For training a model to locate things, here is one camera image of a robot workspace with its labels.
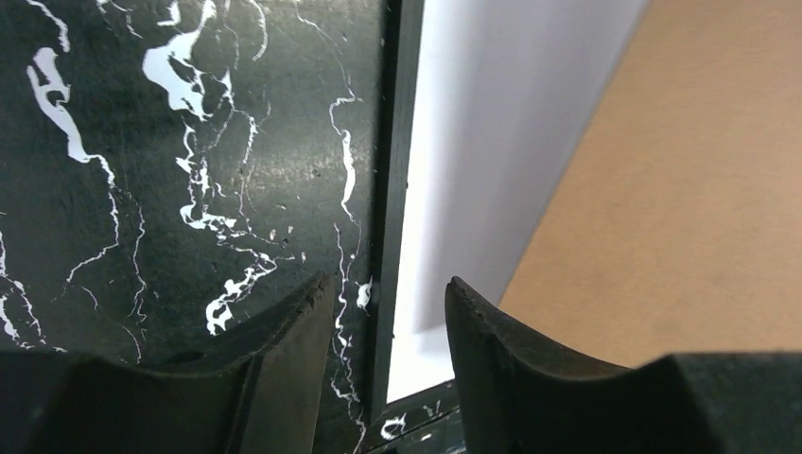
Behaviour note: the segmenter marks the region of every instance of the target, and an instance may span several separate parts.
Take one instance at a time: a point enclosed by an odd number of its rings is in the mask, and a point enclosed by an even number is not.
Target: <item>white crack pattern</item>
[[[119,219],[119,205],[122,201],[132,202],[137,206],[137,214],[139,216],[138,222],[138,235],[135,239],[133,252],[131,254],[131,263],[133,265],[134,273],[137,278],[138,287],[131,299],[131,314],[130,316],[135,319],[139,324],[147,318],[147,314],[143,311],[144,298],[143,294],[148,288],[148,283],[140,273],[140,264],[138,263],[139,245],[140,241],[147,234],[146,220],[143,216],[142,207],[136,202],[133,196],[121,189],[116,184],[116,175],[114,174],[109,162],[100,154],[90,154],[84,149],[81,139],[80,131],[73,120],[71,114],[67,109],[70,101],[70,87],[64,83],[61,74],[57,69],[57,57],[61,54],[70,52],[70,42],[68,38],[69,30],[64,21],[52,14],[50,9],[43,3],[36,0],[22,0],[29,3],[31,6],[39,8],[44,16],[50,19],[60,31],[59,44],[60,49],[57,53],[51,47],[42,47],[33,56],[31,65],[27,68],[26,72],[30,79],[31,88],[36,96],[37,103],[43,112],[59,129],[61,129],[67,138],[67,154],[73,160],[85,164],[99,166],[106,175],[106,185],[108,188],[107,198],[110,204],[109,217],[112,220],[113,231],[111,237],[113,240],[101,248],[97,253],[86,258],[85,260],[77,263],[77,265],[70,270],[69,274],[65,277],[64,291],[72,284],[75,276],[86,265],[102,259],[106,254],[120,246],[120,219]],[[255,21],[259,24],[262,31],[261,43],[255,54],[248,56],[252,61],[262,59],[267,51],[269,44],[269,34],[266,23],[266,14],[269,13],[261,7],[255,0],[245,0],[254,8]],[[337,238],[337,248],[340,253],[339,272],[340,272],[340,291],[338,294],[338,302],[340,304],[339,310],[335,318],[335,341],[332,342],[332,349],[337,355],[340,362],[340,368],[337,373],[331,377],[330,387],[335,393],[337,398],[342,399],[347,404],[349,418],[357,426],[359,430],[359,440],[354,448],[354,452],[358,452],[362,442],[364,441],[367,425],[364,421],[361,401],[359,399],[356,383],[353,379],[352,360],[349,356],[349,349],[352,347],[353,335],[347,332],[342,320],[346,314],[348,307],[353,305],[357,309],[367,310],[367,305],[370,303],[371,288],[373,285],[373,278],[371,277],[367,283],[357,283],[350,277],[351,267],[359,257],[361,246],[361,221],[349,209],[349,201],[353,195],[355,185],[357,183],[357,172],[354,167],[354,154],[351,147],[352,135],[351,132],[340,126],[336,121],[336,110],[345,107],[349,104],[360,102],[359,98],[352,89],[351,78],[348,75],[345,67],[343,66],[340,55],[341,51],[338,44],[333,40],[323,29],[316,23],[303,17],[298,9],[297,0],[295,3],[295,15],[298,21],[310,26],[314,29],[315,33],[323,40],[326,47],[331,52],[334,60],[337,62],[340,73],[342,75],[342,82],[344,93],[338,96],[329,104],[328,115],[331,123],[331,128],[340,137],[340,153],[342,165],[344,169],[344,186],[342,189],[342,196],[340,198],[340,208],[342,212],[348,217],[348,222],[353,224],[353,228],[358,233],[357,246],[352,251],[346,251],[341,244],[342,228],[337,222],[334,222],[333,228]],[[293,260],[295,256],[287,257],[274,257],[267,253],[256,250],[253,247],[237,246],[235,241],[237,238],[246,237],[255,240],[258,244],[276,245],[275,230],[270,231],[269,237],[264,238],[256,234],[251,227],[251,220],[244,213],[244,200],[250,202],[248,195],[248,185],[250,178],[253,175],[253,164],[251,163],[253,141],[258,135],[260,129],[259,125],[267,115],[270,115],[270,103],[268,102],[267,113],[261,120],[257,121],[256,116],[240,110],[235,104],[235,87],[232,84],[232,71],[236,71],[239,66],[241,49],[239,45],[239,36],[236,32],[229,27],[226,23],[226,17],[229,12],[231,0],[226,0],[221,11],[218,11],[215,3],[212,0],[205,0],[202,2],[202,13],[200,22],[197,27],[191,31],[184,33],[177,33],[166,44],[152,47],[145,52],[142,60],[142,74],[150,82],[162,87],[166,92],[166,105],[172,111],[180,112],[182,115],[187,115],[184,118],[184,132],[183,132],[183,157],[176,157],[176,165],[186,173],[187,176],[187,197],[188,203],[181,207],[179,213],[183,223],[191,229],[198,231],[208,231],[215,235],[219,247],[229,248],[238,253],[248,254],[253,258],[253,263],[242,271],[242,275],[237,278],[230,278],[225,281],[222,292],[220,295],[212,299],[206,305],[204,310],[206,328],[210,335],[215,336],[221,331],[225,331],[229,327],[229,322],[234,318],[231,310],[232,305],[242,301],[245,297],[251,294],[256,283],[263,277],[271,274],[277,268],[279,260]],[[131,14],[133,9],[126,9],[117,5],[113,0],[96,0],[96,7],[103,15],[107,24],[110,22],[106,19],[110,9],[115,9],[119,13],[125,15],[125,27],[127,31],[136,38],[142,36],[133,27],[131,22]],[[155,18],[156,26],[172,27],[180,25],[183,20],[181,9],[179,8],[178,0],[170,3],[164,11],[163,17]],[[222,76],[215,76],[203,72],[195,66],[192,60],[192,50],[194,45],[198,42],[201,33],[206,29],[207,25],[213,21],[218,20],[221,27],[231,32],[235,37],[234,40],[234,58],[231,65],[226,69]],[[178,63],[185,68],[190,77],[180,77],[172,68],[171,63]],[[44,80],[40,79],[39,75],[44,75]],[[223,95],[217,105],[217,109],[212,112],[206,112],[203,108],[203,101],[206,96],[206,87],[204,86],[201,76],[206,76],[215,80],[224,87]],[[60,95],[60,99],[50,101],[49,95]],[[230,109],[227,118],[223,122],[220,129],[217,131],[216,137],[206,146],[201,146],[199,141],[198,127],[212,128],[209,124],[215,114],[224,106]],[[240,115],[248,121],[248,136],[245,140],[246,146],[242,150],[243,157],[241,166],[248,168],[247,172],[240,172],[240,181],[238,191],[233,194],[224,194],[222,187],[219,183],[213,180],[210,174],[208,156],[219,144],[222,134],[228,129],[229,122],[235,115]],[[230,218],[222,214],[210,212],[211,202],[215,197],[237,197],[238,198],[238,212],[237,216]],[[288,235],[292,234],[294,227],[288,227]],[[300,260],[305,263],[307,260],[307,253],[301,252]],[[17,345],[22,348],[31,348],[32,342],[36,341],[41,344],[46,344],[45,336],[40,327],[39,321],[34,317],[34,306],[27,299],[25,294],[25,286],[19,281],[13,280],[6,269],[6,248],[3,242],[2,232],[0,232],[0,279],[10,283],[10,290],[0,293],[0,323],[3,325],[4,332],[11,337]],[[352,303],[349,303],[346,293],[349,286],[355,286],[356,298]],[[96,294],[87,287],[81,287],[91,301],[94,302],[94,309],[98,310],[102,307],[101,302],[98,301]],[[9,304],[23,305],[27,309],[29,321],[26,325],[32,328],[35,336],[33,340],[24,340],[19,332],[19,327],[6,316],[5,307]],[[144,330],[140,329],[142,339],[139,340],[133,335],[128,327],[120,324],[122,329],[131,336],[133,347],[136,351],[137,362],[142,358],[141,341],[144,341]],[[64,351],[60,347],[52,347],[58,351]],[[344,379],[345,386],[342,388],[338,381]],[[405,426],[406,414],[388,420],[384,428],[381,430],[381,435],[392,436],[394,433],[403,431]]]

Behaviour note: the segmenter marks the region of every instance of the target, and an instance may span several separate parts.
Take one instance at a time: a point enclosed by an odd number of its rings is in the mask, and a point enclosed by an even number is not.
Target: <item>black object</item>
[[[311,452],[334,283],[318,275],[169,363],[0,353],[0,452]]]
[[[633,371],[454,278],[445,318],[471,454],[802,452],[802,355],[669,355]]]

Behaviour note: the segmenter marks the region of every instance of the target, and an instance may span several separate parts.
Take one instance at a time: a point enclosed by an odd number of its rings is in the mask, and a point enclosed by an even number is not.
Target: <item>white veining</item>
[[[259,26],[263,32],[263,42],[260,50],[253,56],[256,61],[262,57],[268,44],[267,26],[265,24],[264,10],[255,2],[249,2],[258,9]],[[226,2],[223,7],[223,26],[231,31],[237,41],[235,41],[235,59],[232,63],[236,70],[239,59],[238,35],[225,24],[225,17],[228,14],[230,3]],[[244,213],[244,200],[250,200],[248,196],[248,183],[253,174],[253,167],[250,164],[253,150],[253,141],[258,134],[258,125],[253,115],[239,110],[235,104],[235,90],[232,83],[232,68],[226,70],[225,74],[217,78],[213,75],[204,73],[197,68],[192,61],[192,49],[206,25],[218,17],[217,7],[211,0],[206,0],[202,4],[202,14],[198,26],[186,33],[180,33],[170,39],[166,44],[153,47],[146,51],[142,62],[142,71],[145,77],[151,82],[161,86],[167,93],[167,104],[173,111],[189,113],[201,124],[207,123],[216,112],[206,112],[203,109],[203,101],[206,96],[206,87],[203,85],[201,76],[210,76],[212,79],[225,87],[218,109],[224,101],[228,102],[231,110],[219,131],[217,138],[207,147],[199,147],[198,135],[195,127],[184,123],[183,147],[186,156],[177,158],[176,164],[188,175],[187,192],[189,203],[180,209],[183,222],[196,230],[209,231],[213,233],[218,241],[218,245],[227,247],[238,253],[247,253],[253,257],[254,263],[243,270],[243,277],[228,279],[223,284],[223,292],[205,308],[206,329],[213,336],[220,330],[224,331],[227,322],[234,318],[231,305],[242,301],[251,294],[257,281],[276,270],[276,260],[288,260],[292,257],[271,257],[267,253],[259,252],[253,247],[239,247],[233,244],[237,238],[249,237],[264,244],[274,241],[275,230],[270,231],[270,239],[262,238],[253,232],[250,219]],[[170,6],[171,22],[181,21],[180,11],[175,11]],[[179,65],[185,69],[189,77],[180,77],[174,70],[173,65]],[[229,121],[235,114],[245,117],[249,124],[247,145],[243,151],[241,167],[250,166],[247,176],[242,176],[239,190],[236,195],[239,200],[237,218],[229,218],[219,214],[209,213],[209,205],[215,195],[225,197],[220,190],[220,186],[212,181],[209,174],[207,153],[218,146],[222,134],[227,130]]]
[[[384,422],[384,425],[381,427],[381,438],[385,440],[393,440],[397,438],[399,435],[404,433],[404,430],[407,428],[407,414],[404,413],[401,416],[396,416],[394,418],[388,419]]]
[[[347,390],[341,389],[337,384],[337,379],[340,373],[338,370],[331,377],[330,387],[332,391],[335,393],[337,398],[344,400],[347,403],[348,409],[348,417],[354,422],[354,424],[359,429],[359,439],[357,441],[357,445],[354,447],[354,453],[356,454],[362,442],[365,439],[365,435],[367,434],[367,425],[363,420],[363,408],[361,407],[361,401],[359,400],[359,396],[357,393],[357,386],[354,382],[353,378],[353,368],[351,366],[351,358],[348,355],[348,349],[352,346],[351,344],[351,335],[346,335],[345,333],[345,325],[342,323],[342,318],[345,315],[346,310],[348,309],[348,301],[346,299],[346,289],[349,284],[351,284],[350,279],[350,270],[351,265],[356,260],[359,254],[359,247],[361,244],[361,237],[362,237],[362,229],[361,224],[355,219],[354,215],[348,208],[348,201],[351,199],[351,196],[354,192],[354,187],[357,183],[357,172],[354,168],[354,153],[351,149],[351,132],[345,128],[341,128],[338,126],[337,121],[335,120],[335,110],[338,107],[341,107],[345,104],[350,104],[356,101],[361,101],[358,98],[354,90],[351,88],[351,78],[348,76],[347,72],[345,71],[345,67],[342,65],[340,61],[339,53],[340,49],[338,48],[337,43],[329,36],[323,29],[314,22],[304,18],[301,16],[301,12],[298,9],[298,0],[294,0],[295,4],[295,17],[308,26],[314,28],[315,32],[321,38],[323,43],[326,47],[331,51],[332,56],[334,57],[337,65],[340,67],[340,73],[342,75],[342,82],[344,84],[345,91],[347,92],[347,96],[339,96],[337,97],[331,104],[329,104],[328,114],[329,120],[331,122],[331,127],[337,133],[337,135],[341,139],[341,155],[342,155],[342,164],[345,168],[345,185],[342,189],[342,198],[340,199],[340,207],[342,211],[348,216],[350,222],[356,227],[357,234],[359,236],[359,240],[357,242],[356,249],[351,253],[346,253],[346,251],[342,247],[342,231],[337,223],[334,224],[334,230],[337,233],[337,248],[340,251],[340,293],[338,295],[338,302],[340,303],[340,310],[335,317],[335,341],[332,342],[332,349],[334,350],[335,354],[338,356],[340,360],[340,367],[343,369],[343,374],[345,378],[345,382],[347,383]],[[370,295],[370,287],[360,288],[359,292],[357,293],[357,299],[355,300],[355,304],[359,305],[360,303],[363,304],[362,308],[367,305],[365,300],[365,295]]]
[[[131,336],[131,339],[133,340],[133,345],[134,347],[136,347],[136,363],[139,364],[140,362],[142,362],[142,349],[139,347],[139,340],[136,339],[136,336],[134,336],[133,333],[131,333],[131,331],[127,327],[123,326],[122,324],[118,324],[118,326],[123,328],[125,332],[128,333],[129,336]]]
[[[67,54],[71,51],[71,45],[69,40],[69,29],[67,24],[60,18],[56,17],[53,12],[45,6],[43,3],[38,2],[36,0],[26,0],[26,2],[31,5],[32,7],[38,8],[42,11],[43,15],[53,21],[53,23],[59,29],[59,49],[62,54]],[[98,7],[103,7],[105,4],[112,4],[113,2],[110,1],[98,1]],[[113,240],[110,244],[102,247],[97,253],[94,255],[80,261],[77,263],[75,267],[73,267],[66,276],[63,286],[63,294],[66,292],[68,286],[72,283],[73,279],[83,267],[86,265],[96,262],[97,260],[102,259],[106,256],[108,251],[111,249],[117,248],[120,244],[120,221],[119,221],[119,211],[118,211],[118,203],[123,199],[130,199],[131,195],[127,192],[121,190],[117,187],[115,182],[115,175],[112,171],[109,162],[100,154],[90,154],[86,151],[83,146],[83,140],[80,135],[80,131],[78,130],[78,126],[75,123],[72,115],[66,108],[66,105],[70,102],[70,86],[64,83],[61,73],[56,64],[56,58],[59,56],[56,50],[52,47],[44,46],[39,48],[36,53],[33,55],[32,63],[26,68],[26,75],[30,82],[30,86],[33,90],[34,98],[39,106],[39,109],[42,113],[50,119],[50,121],[56,125],[66,136],[67,141],[67,156],[69,156],[74,161],[83,164],[89,165],[90,163],[96,163],[99,168],[105,174],[105,181],[107,185],[107,194],[106,197],[109,201],[109,216],[112,221],[113,231],[112,231],[112,238]],[[145,234],[144,228],[144,218],[142,217],[142,212],[139,212],[140,216],[140,228],[141,228],[141,237]],[[26,341],[20,341],[19,339],[19,332],[11,323],[11,320],[7,316],[6,307],[5,305],[9,302],[9,296],[13,296],[18,299],[21,304],[25,307],[27,316],[29,321],[26,322],[28,327],[35,329],[36,336],[38,337],[39,343],[45,344],[44,334],[42,332],[42,328],[40,326],[39,320],[36,319],[33,315],[33,305],[28,300],[25,292],[25,286],[19,282],[12,280],[9,278],[7,267],[6,267],[6,246],[2,240],[2,233],[0,233],[0,246],[2,246],[2,257],[0,257],[0,277],[6,279],[10,283],[13,284],[11,292],[7,292],[2,295],[3,299],[3,310],[0,311],[0,319],[4,322],[4,331],[9,334],[18,345],[24,348],[29,348],[30,344]],[[144,284],[144,280],[142,279],[138,268],[136,269],[136,276],[140,279],[141,282]],[[81,287],[93,300],[95,303],[95,310],[99,307],[99,303],[97,301],[97,297],[95,294],[86,287]],[[65,351],[60,347],[53,347],[58,351]]]

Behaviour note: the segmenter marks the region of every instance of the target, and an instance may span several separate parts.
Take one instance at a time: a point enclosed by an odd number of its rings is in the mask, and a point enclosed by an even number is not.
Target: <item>beige wall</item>
[[[653,1],[501,308],[625,365],[802,349],[802,2]]]

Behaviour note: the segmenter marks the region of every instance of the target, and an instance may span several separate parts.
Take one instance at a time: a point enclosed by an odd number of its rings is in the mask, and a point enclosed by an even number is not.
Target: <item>black panel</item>
[[[316,450],[442,414],[442,396],[388,409],[373,386],[422,5],[0,2],[0,348],[159,364],[323,270],[339,289]]]

